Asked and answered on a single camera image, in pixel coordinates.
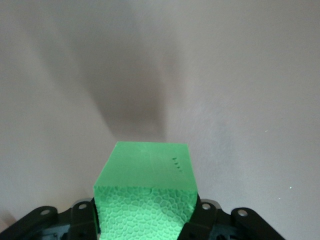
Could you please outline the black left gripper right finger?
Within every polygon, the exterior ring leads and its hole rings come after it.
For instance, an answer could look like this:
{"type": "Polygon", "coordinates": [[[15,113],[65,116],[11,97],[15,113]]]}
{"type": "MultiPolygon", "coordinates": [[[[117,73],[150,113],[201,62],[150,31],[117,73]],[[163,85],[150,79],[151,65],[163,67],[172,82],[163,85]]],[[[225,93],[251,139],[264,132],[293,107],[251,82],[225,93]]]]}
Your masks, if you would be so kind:
{"type": "Polygon", "coordinates": [[[283,236],[256,211],[238,207],[230,214],[218,202],[198,196],[179,240],[281,240],[283,236]]]}

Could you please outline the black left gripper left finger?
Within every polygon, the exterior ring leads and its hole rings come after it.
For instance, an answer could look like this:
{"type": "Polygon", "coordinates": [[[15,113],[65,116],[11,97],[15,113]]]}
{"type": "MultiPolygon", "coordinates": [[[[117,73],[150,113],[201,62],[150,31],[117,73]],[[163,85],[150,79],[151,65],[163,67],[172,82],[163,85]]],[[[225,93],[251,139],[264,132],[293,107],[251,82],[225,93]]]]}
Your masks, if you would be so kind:
{"type": "Polygon", "coordinates": [[[4,230],[6,240],[97,240],[100,233],[95,200],[85,198],[58,212],[53,206],[35,208],[4,230]]]}

